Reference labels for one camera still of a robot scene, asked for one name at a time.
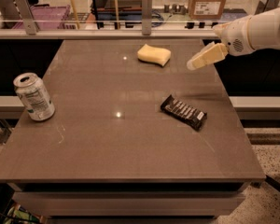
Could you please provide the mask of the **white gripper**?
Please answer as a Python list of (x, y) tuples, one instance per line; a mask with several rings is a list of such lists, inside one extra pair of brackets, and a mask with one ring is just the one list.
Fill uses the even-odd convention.
[(251, 16), (246, 16), (227, 23), (214, 25), (214, 33), (220, 36), (221, 41), (227, 47), (223, 43), (209, 43), (188, 60), (187, 68), (189, 70), (196, 70), (209, 64), (220, 62), (228, 55), (228, 51), (232, 56), (242, 56), (253, 53), (255, 50), (250, 44), (248, 37), (248, 25), (250, 20)]

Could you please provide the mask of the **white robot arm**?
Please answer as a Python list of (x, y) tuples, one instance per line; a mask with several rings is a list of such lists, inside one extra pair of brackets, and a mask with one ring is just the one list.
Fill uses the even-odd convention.
[(223, 61), (227, 55), (242, 56), (261, 49), (280, 50), (280, 7), (215, 25), (219, 43), (211, 42), (187, 62), (189, 70)]

